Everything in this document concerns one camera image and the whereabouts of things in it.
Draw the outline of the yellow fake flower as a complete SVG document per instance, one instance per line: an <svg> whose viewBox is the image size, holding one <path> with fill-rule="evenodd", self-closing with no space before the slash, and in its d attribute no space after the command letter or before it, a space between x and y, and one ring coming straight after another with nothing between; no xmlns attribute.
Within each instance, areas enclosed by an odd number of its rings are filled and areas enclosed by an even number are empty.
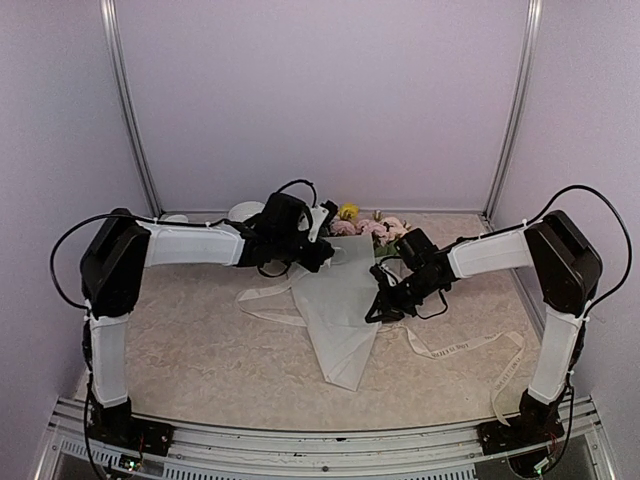
<svg viewBox="0 0 640 480"><path fill-rule="evenodd" d="M339 207L338 217L342 221L353 221L360 213L358 205L353 203L344 203Z"/></svg>

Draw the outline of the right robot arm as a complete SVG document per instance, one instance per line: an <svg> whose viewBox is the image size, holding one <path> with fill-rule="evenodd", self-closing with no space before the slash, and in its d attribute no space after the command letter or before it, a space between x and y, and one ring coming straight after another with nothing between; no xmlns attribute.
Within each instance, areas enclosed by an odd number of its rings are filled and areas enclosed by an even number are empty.
<svg viewBox="0 0 640 480"><path fill-rule="evenodd" d="M575 400L574 369L585 343L587 324L594 307L626 283L633 265L629 230L614 204L597 189L569 185L554 200L572 191L597 197L613 214L626 246L626 266L618 282L598 291L604 271L601 256L565 211L546 204L530 219L473 237L460 237L440 248L421 229L410 231L395 246L392 259L410 273L399 278L388 267L387 257L370 269L378 292L365 316L369 324L395 323L418 316L418 309L432 294L443 298L463 279L508 271L516 282L529 276L538 283L541 303L533 308L541 326L541 346L534 374L522 393L518 412L476 428L484 455L517 451L509 464L522 479L542 479L559 466L571 435L573 419L561 418L564 400Z"/></svg>

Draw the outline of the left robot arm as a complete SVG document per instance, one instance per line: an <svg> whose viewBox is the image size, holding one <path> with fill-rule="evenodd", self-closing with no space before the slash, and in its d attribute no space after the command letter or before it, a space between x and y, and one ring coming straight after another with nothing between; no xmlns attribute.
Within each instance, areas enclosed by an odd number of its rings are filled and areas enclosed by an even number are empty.
<svg viewBox="0 0 640 480"><path fill-rule="evenodd" d="M227 215L213 222L192 223L151 219L116 208L67 230L52 247L51 274L56 272L62 244L90 224L99 226L79 263L82 301L71 300L65 292L59 294L84 313L85 440L139 456L165 456L172 444L172 425L133 414L127 385L127 322L147 270L204 264L255 269L264 275L266 266L276 262L285 271L297 265L306 273L316 273L334 254L323 233L338 210L330 200L305 202L280 187L245 219Z"/></svg>

